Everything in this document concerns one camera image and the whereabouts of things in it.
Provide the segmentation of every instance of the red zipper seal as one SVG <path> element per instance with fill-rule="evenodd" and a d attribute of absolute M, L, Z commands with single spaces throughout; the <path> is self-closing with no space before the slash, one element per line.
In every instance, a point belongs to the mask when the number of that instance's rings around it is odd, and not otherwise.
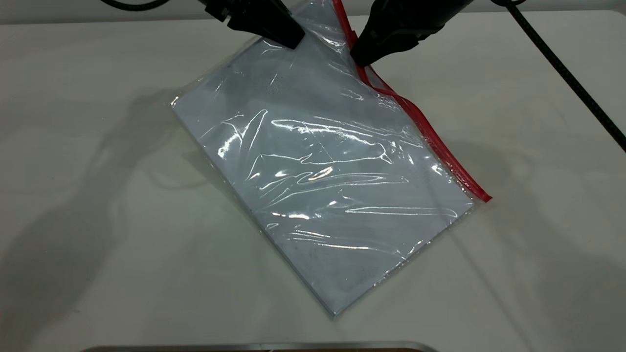
<path fill-rule="evenodd" d="M 339 22 L 341 23 L 341 28 L 344 30 L 344 34 L 346 35 L 346 40 L 350 49 L 356 43 L 358 36 L 356 32 L 352 30 L 350 27 L 350 22 L 348 21 L 348 16 L 346 14 L 346 9 L 344 8 L 344 4 L 341 0 L 332 0 L 333 5 L 335 6 L 335 11 L 337 12 L 337 17 L 339 18 Z M 359 67 L 359 65 L 355 65 L 357 72 L 359 73 L 359 77 L 363 81 L 363 83 L 370 86 L 372 89 L 377 92 L 385 95 L 392 96 L 398 104 L 404 109 L 404 111 L 409 115 L 409 117 L 413 120 L 415 125 L 418 127 L 420 133 L 426 140 L 426 142 L 433 149 L 435 154 L 441 159 L 443 163 L 445 163 L 452 174 L 477 198 L 482 200 L 483 202 L 489 202 L 491 200 L 491 196 L 485 192 L 478 185 L 478 183 L 472 179 L 470 174 L 461 166 L 461 163 L 452 155 L 450 150 L 443 143 L 441 138 L 434 131 L 430 122 L 424 116 L 424 113 L 411 101 L 408 99 L 398 95 L 382 78 L 374 71 L 374 69 L 370 66 L 369 69 L 378 77 L 380 82 L 385 86 L 385 89 L 376 88 L 372 85 L 367 77 L 367 73 L 365 72 L 365 68 Z"/>

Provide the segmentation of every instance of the wall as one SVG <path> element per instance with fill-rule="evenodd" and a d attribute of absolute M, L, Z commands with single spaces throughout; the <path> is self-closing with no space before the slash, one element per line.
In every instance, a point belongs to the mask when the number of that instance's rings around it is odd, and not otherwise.
<path fill-rule="evenodd" d="M 143 3 L 148 0 L 125 0 Z M 299 0 L 284 0 L 287 5 Z M 348 14 L 367 14 L 372 0 L 344 0 Z M 626 0 L 529 0 L 526 10 L 612 9 L 626 6 Z M 476 0 L 467 11 L 498 11 L 490 0 Z M 0 23 L 129 21 L 146 19 L 207 18 L 197 0 L 171 0 L 144 13 L 129 13 L 111 8 L 100 0 L 0 0 Z"/>

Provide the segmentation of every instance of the plastic bag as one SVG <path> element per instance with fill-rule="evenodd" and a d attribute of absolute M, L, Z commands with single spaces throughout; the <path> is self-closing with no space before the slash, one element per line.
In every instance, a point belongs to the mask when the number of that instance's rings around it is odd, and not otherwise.
<path fill-rule="evenodd" d="M 172 105 L 339 314 L 489 196 L 412 103 L 355 66 L 340 1 L 309 1 L 294 18 L 297 49 L 258 39 Z"/>

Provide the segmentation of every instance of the white tabletop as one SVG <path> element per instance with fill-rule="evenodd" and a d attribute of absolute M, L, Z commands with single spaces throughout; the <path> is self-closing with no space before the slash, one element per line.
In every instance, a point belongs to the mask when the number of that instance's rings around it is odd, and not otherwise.
<path fill-rule="evenodd" d="M 528 17 L 626 130 L 626 18 Z M 250 37 L 211 20 L 0 26 L 1 351 L 626 348 L 626 155 L 508 14 L 461 14 L 374 65 L 494 199 L 336 320 L 167 106 Z"/>

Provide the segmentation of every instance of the black cable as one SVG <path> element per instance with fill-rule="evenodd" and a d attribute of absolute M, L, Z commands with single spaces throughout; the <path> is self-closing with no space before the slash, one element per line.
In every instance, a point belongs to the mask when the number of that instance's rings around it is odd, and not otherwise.
<path fill-rule="evenodd" d="M 578 97 L 583 101 L 583 103 L 587 106 L 587 108 L 591 111 L 591 113 L 598 119 L 598 121 L 602 124 L 604 129 L 613 137 L 613 139 L 617 142 L 617 144 L 622 147 L 624 152 L 626 152 L 626 136 L 620 131 L 619 128 L 614 124 L 610 117 L 600 108 L 600 105 L 595 102 L 595 100 L 587 93 L 587 90 L 583 88 L 582 85 L 578 82 L 576 78 L 572 75 L 570 70 L 568 70 L 565 65 L 558 59 L 558 57 L 552 52 L 552 50 L 548 47 L 546 42 L 539 36 L 539 34 L 535 31 L 535 29 L 528 23 L 526 18 L 521 14 L 520 10 L 516 7 L 516 5 L 523 3 L 526 0 L 491 0 L 495 4 L 504 6 L 511 13 L 515 21 L 520 25 L 520 27 L 524 30 L 526 35 L 533 41 L 536 47 L 541 51 L 541 53 L 545 56 L 546 59 L 552 64 L 554 69 L 558 72 L 561 77 L 565 80 L 565 82 L 570 86 L 570 88 L 578 95 Z"/>
<path fill-rule="evenodd" d="M 116 9 L 124 10 L 124 11 L 147 11 L 156 9 L 157 7 L 167 3 L 169 0 L 154 0 L 145 4 L 125 4 L 116 0 L 100 0 L 103 3 L 113 6 Z"/>

